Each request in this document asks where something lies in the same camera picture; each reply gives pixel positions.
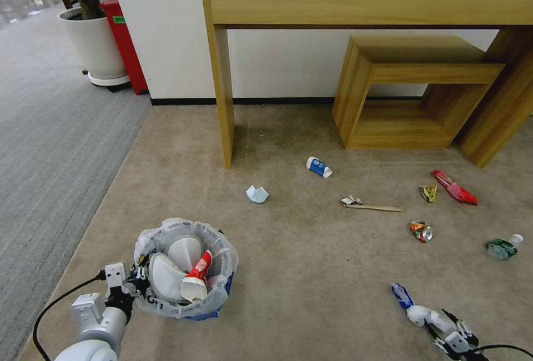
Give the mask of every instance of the wooden console table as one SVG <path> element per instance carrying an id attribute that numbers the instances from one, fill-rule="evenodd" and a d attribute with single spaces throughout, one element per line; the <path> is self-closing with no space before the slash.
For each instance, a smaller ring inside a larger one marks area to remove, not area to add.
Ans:
<path id="1" fill-rule="evenodd" d="M 498 28 L 486 60 L 506 67 L 460 132 L 461 148 L 485 166 L 533 111 L 533 0 L 203 0 L 203 6 L 226 168 L 234 134 L 227 29 Z"/>

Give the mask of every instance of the trash bin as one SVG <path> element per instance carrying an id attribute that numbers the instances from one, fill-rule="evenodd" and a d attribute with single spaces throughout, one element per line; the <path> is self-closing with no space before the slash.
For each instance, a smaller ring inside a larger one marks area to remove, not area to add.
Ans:
<path id="1" fill-rule="evenodd" d="M 207 296 L 188 305 L 180 305 L 162 297 L 149 287 L 135 299 L 136 305 L 145 312 L 163 317 L 204 320 L 217 318 L 220 309 L 229 298 L 233 275 L 239 263 L 239 256 L 226 236 L 211 225 L 193 222 L 183 218 L 168 218 L 157 229 L 141 232 L 135 244 L 133 262 L 137 267 L 151 254 L 165 251 L 169 243 L 180 237 L 195 237 L 202 244 L 202 251 L 209 250 L 213 260 L 207 274 L 212 282 Z"/>
<path id="2" fill-rule="evenodd" d="M 107 17 L 135 94 L 139 95 L 147 92 L 148 85 L 146 79 L 144 79 L 143 70 L 140 67 L 139 59 L 137 58 L 135 47 L 133 47 L 132 38 L 129 35 L 129 30 L 126 26 L 118 0 L 107 0 L 100 4 L 100 8 Z"/>

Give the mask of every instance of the carpet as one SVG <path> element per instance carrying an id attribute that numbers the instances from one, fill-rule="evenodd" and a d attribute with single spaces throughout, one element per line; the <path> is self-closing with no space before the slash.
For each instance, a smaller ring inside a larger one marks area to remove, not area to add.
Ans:
<path id="1" fill-rule="evenodd" d="M 165 218 L 222 229 L 240 264 L 220 318 L 173 320 L 134 309 L 120 359 L 447 359 L 407 320 L 391 282 L 419 304 L 465 318 L 482 344 L 531 350 L 532 121 L 478 169 L 456 148 L 346 151 L 330 106 L 237 106 L 226 171 L 216 114 L 212 106 L 152 108 L 54 294 L 107 263 L 131 263 L 138 234 Z M 309 156 L 333 175 L 307 171 Z M 460 204 L 442 188 L 435 204 L 424 202 L 418 186 L 435 183 L 435 168 L 480 205 Z M 251 184 L 270 193 L 264 204 L 247 199 Z M 405 211 L 346 209 L 339 199 L 348 194 Z M 433 226 L 433 242 L 412 237 L 414 219 Z M 498 262 L 485 253 L 484 242 L 513 233 L 525 237 L 515 258 Z M 77 294 L 96 290 L 105 284 Z M 43 319 L 41 342 L 53 357 L 75 340 L 69 306 L 76 295 Z M 525 359 L 506 350 L 490 357 Z M 28 343 L 21 360 L 38 359 Z"/>
<path id="2" fill-rule="evenodd" d="M 89 83 L 61 7 L 0 29 L 0 354 L 15 359 L 150 110 Z"/>

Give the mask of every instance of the crumpled tissue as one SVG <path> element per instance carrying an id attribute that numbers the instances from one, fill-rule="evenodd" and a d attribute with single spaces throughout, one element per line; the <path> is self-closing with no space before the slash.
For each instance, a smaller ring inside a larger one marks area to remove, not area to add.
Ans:
<path id="1" fill-rule="evenodd" d="M 264 203 L 268 198 L 268 192 L 261 186 L 260 188 L 255 188 L 253 185 L 248 188 L 246 195 L 254 203 Z"/>

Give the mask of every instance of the yellow wrapper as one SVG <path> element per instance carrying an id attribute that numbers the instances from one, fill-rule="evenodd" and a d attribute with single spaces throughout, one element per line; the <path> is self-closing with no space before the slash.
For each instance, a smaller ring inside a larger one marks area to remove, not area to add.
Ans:
<path id="1" fill-rule="evenodd" d="M 435 203 L 437 196 L 437 185 L 420 186 L 420 194 L 429 203 Z"/>

